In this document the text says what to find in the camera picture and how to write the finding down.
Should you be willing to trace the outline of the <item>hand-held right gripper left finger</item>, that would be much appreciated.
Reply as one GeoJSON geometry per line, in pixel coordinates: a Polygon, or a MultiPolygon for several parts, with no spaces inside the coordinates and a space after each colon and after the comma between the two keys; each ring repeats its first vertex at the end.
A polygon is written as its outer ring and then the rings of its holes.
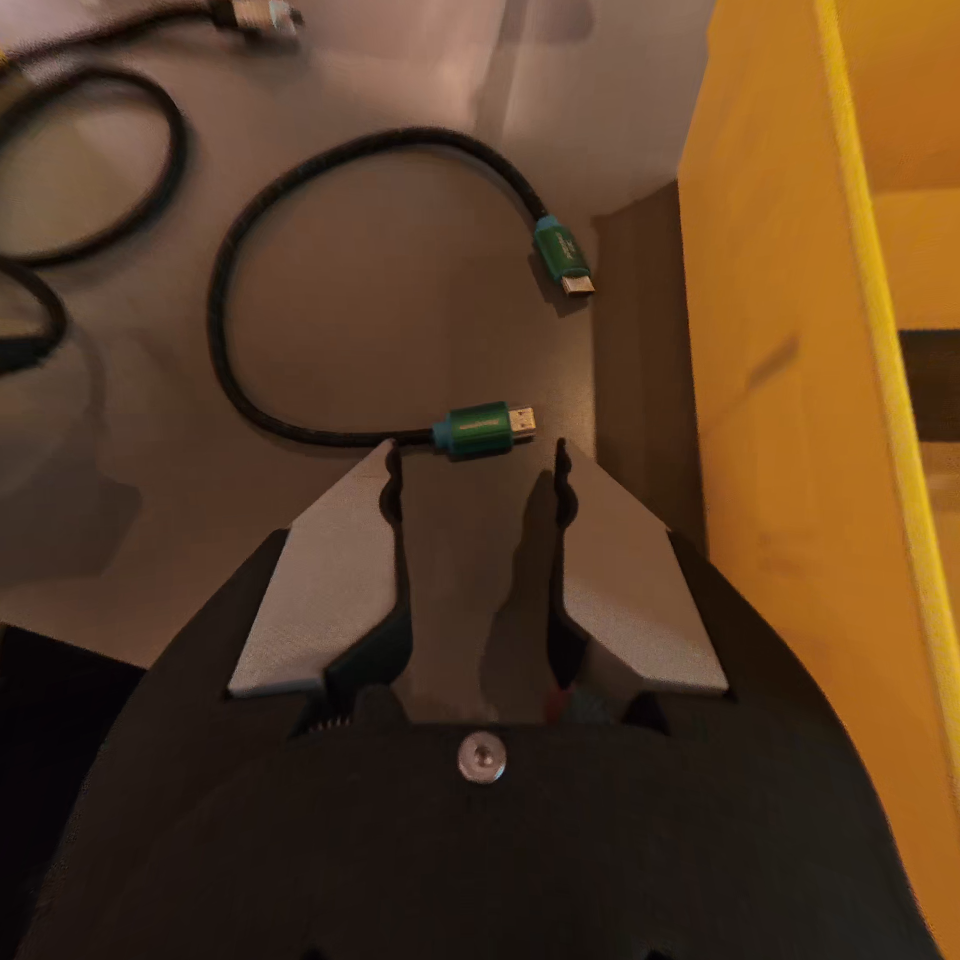
{"type": "Polygon", "coordinates": [[[410,658],[402,462],[378,444],[292,522],[227,684],[232,697],[354,697],[410,658]]]}

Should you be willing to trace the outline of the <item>metal hdmi port hub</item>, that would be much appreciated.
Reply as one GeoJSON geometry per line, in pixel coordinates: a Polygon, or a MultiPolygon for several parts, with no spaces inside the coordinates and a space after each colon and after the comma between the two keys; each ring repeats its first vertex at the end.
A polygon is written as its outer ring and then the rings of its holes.
{"type": "Polygon", "coordinates": [[[41,278],[40,270],[92,258],[144,230],[169,206],[186,172],[189,133],[186,118],[176,102],[164,88],[150,78],[116,68],[84,67],[73,74],[37,86],[12,102],[2,112],[2,145],[54,102],[93,84],[129,87],[152,102],[167,124],[168,141],[163,165],[149,191],[138,199],[123,217],[105,229],[59,248],[22,255],[2,253],[2,276],[30,294],[43,309],[46,321],[42,330],[35,334],[2,335],[2,376],[41,366],[66,337],[69,324],[66,306],[57,292],[41,278]]]}

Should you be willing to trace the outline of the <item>yellow plastic bin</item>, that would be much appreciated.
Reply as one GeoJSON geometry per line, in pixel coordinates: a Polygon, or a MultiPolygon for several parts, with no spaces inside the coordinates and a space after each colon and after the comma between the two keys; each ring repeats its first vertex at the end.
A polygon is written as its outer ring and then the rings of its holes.
{"type": "Polygon", "coordinates": [[[716,2],[678,164],[709,558],[958,958],[958,2],[716,2]]]}

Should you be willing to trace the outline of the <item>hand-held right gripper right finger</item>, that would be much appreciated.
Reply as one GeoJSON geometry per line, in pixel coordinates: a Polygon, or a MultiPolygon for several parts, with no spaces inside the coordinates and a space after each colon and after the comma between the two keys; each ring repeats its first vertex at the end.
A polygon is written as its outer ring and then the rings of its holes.
{"type": "Polygon", "coordinates": [[[565,438],[554,491],[547,659],[558,687],[727,693],[666,524],[565,438]]]}

